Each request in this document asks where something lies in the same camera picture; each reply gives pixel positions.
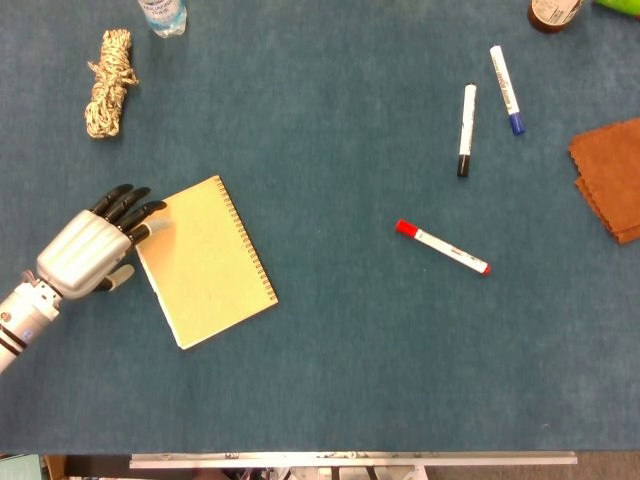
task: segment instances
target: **spiral notebook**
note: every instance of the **spiral notebook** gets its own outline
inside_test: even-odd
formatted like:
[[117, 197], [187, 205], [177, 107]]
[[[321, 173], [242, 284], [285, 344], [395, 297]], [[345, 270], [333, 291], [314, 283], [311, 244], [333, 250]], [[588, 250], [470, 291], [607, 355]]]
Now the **spiral notebook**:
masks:
[[181, 348], [278, 303], [219, 176], [165, 202], [153, 218], [173, 226], [136, 248]]

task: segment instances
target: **red marker cap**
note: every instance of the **red marker cap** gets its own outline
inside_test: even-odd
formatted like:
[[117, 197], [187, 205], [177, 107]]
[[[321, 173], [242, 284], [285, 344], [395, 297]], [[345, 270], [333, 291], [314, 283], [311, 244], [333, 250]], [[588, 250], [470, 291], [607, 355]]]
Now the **red marker cap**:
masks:
[[396, 232], [404, 233], [408, 237], [415, 237], [416, 233], [418, 233], [418, 227], [410, 224], [406, 220], [400, 219], [398, 223], [396, 223]]

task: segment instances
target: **brown cloth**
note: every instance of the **brown cloth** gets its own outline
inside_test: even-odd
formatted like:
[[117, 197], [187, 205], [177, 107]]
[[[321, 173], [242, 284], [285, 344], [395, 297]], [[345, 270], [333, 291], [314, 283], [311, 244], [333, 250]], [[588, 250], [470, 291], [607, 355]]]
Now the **brown cloth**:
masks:
[[576, 135], [576, 186], [618, 243], [640, 238], [640, 117]]

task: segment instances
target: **robotic hand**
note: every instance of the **robotic hand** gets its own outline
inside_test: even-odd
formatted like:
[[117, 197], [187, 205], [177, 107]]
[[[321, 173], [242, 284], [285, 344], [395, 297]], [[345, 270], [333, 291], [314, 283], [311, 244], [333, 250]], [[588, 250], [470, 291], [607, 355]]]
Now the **robotic hand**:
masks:
[[166, 207], [151, 201], [128, 210], [150, 190], [125, 184], [91, 209], [81, 211], [38, 256], [38, 277], [27, 270], [23, 281], [0, 303], [0, 374], [58, 315], [63, 298], [110, 291], [133, 274], [131, 265], [112, 272], [133, 247], [164, 222], [145, 219]]

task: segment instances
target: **blue marker cap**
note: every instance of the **blue marker cap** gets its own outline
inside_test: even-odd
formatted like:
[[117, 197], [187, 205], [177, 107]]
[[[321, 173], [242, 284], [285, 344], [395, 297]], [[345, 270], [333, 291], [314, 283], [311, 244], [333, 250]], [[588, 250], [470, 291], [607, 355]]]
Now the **blue marker cap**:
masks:
[[522, 135], [524, 133], [524, 124], [522, 123], [520, 112], [509, 115], [509, 121], [514, 135]]

